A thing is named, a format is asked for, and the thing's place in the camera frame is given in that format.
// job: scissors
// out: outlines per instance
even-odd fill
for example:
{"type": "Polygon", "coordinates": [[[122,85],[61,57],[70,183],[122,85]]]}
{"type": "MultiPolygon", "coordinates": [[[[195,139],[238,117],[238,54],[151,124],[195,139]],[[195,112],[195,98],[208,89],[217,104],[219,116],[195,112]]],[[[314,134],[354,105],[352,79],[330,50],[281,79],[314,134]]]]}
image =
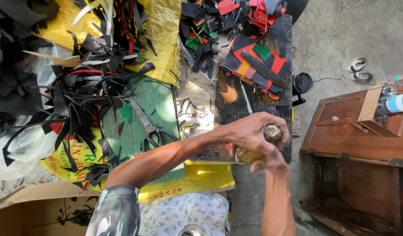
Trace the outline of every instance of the scissors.
{"type": "Polygon", "coordinates": [[[179,141],[178,137],[175,136],[174,134],[152,126],[149,119],[147,118],[147,116],[145,115],[143,110],[139,107],[139,105],[137,105],[137,103],[134,101],[134,99],[132,99],[132,98],[130,98],[130,99],[131,99],[131,104],[133,105],[133,108],[136,111],[137,117],[139,117],[140,122],[142,123],[143,127],[146,130],[146,138],[144,138],[142,143],[140,144],[140,147],[144,153],[148,151],[146,149],[146,145],[148,144],[148,142],[150,144],[152,144],[152,146],[154,148],[159,148],[159,142],[161,143],[160,144],[161,146],[165,144],[164,140],[161,137],[161,134],[164,134],[164,135],[170,137],[172,140],[174,140],[174,142],[179,141]],[[155,134],[158,137],[158,142],[155,142],[152,139],[151,136],[153,134],[155,134]]]}

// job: floor crack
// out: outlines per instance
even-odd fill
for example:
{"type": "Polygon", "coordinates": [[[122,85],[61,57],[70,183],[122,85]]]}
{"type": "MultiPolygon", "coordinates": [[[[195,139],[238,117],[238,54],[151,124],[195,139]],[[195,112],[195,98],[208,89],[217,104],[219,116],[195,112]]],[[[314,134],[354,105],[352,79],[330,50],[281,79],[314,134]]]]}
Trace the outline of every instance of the floor crack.
{"type": "Polygon", "coordinates": [[[334,80],[342,80],[342,79],[344,79],[344,78],[346,78],[346,77],[342,77],[342,78],[331,78],[331,77],[326,77],[326,78],[321,78],[321,79],[319,79],[319,80],[313,80],[312,82],[320,82],[321,80],[325,80],[325,79],[334,79],[334,80]]]}

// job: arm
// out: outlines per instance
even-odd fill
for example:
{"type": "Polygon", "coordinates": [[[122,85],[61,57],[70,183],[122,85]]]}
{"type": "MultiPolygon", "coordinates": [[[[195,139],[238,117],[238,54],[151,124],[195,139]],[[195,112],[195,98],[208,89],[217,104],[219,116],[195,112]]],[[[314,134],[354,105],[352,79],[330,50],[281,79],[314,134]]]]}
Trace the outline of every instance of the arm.
{"type": "Polygon", "coordinates": [[[113,169],[104,189],[119,184],[141,188],[204,149],[226,143],[227,138],[227,130],[218,127],[210,132],[150,150],[113,169]]]}
{"type": "Polygon", "coordinates": [[[295,222],[291,208],[288,168],[283,163],[280,168],[266,170],[266,198],[261,231],[262,235],[294,236],[295,222]]]}
{"type": "MultiPolygon", "coordinates": [[[[286,121],[276,117],[274,122],[282,131],[282,138],[277,143],[278,148],[283,148],[289,143],[289,131],[286,121]]],[[[236,155],[240,145],[233,143],[231,155],[236,155]]],[[[295,222],[291,208],[291,194],[289,192],[288,165],[278,149],[265,154],[264,160],[254,162],[250,170],[256,172],[265,170],[266,196],[262,219],[262,235],[264,236],[294,236],[295,222]]]]}
{"type": "MultiPolygon", "coordinates": [[[[104,188],[130,184],[137,188],[162,177],[174,167],[204,149],[218,144],[235,143],[240,147],[256,150],[265,155],[276,152],[276,147],[264,139],[263,131],[269,124],[286,123],[283,119],[266,112],[254,113],[227,125],[222,125],[198,136],[173,142],[143,153],[110,173],[104,188]]],[[[288,142],[285,135],[283,142],[288,142]]]]}

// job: forearm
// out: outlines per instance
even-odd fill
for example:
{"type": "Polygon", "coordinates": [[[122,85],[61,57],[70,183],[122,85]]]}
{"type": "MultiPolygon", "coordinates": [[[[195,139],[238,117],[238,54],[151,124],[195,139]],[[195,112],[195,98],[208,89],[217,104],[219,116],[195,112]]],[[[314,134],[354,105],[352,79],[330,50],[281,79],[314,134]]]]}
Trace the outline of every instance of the forearm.
{"type": "Polygon", "coordinates": [[[266,198],[262,219],[262,235],[294,236],[295,222],[291,208],[288,170],[266,172],[266,198]]]}
{"type": "Polygon", "coordinates": [[[229,134],[223,126],[150,150],[113,169],[104,188],[119,184],[130,184],[141,188],[204,149],[227,142],[229,142],[229,134]]]}

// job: concrete floor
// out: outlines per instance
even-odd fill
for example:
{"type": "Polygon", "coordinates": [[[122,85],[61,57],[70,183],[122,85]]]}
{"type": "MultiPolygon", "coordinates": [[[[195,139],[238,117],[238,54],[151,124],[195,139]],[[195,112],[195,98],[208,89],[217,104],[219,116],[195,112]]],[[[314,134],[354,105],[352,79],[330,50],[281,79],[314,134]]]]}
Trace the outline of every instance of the concrete floor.
{"type": "MultiPolygon", "coordinates": [[[[357,57],[367,58],[362,71],[372,72],[375,84],[403,75],[403,0],[309,0],[293,26],[293,45],[298,48],[293,74],[307,72],[317,81],[303,95],[307,102],[294,108],[301,120],[301,137],[292,142],[289,181],[292,206],[299,206],[299,200],[312,196],[312,163],[310,158],[299,157],[299,149],[318,102],[370,86],[347,78],[346,68],[357,57]]],[[[233,176],[236,189],[228,191],[230,235],[261,235],[264,174],[251,174],[247,165],[233,165],[233,176]]],[[[317,233],[297,225],[297,235],[317,233]]]]}

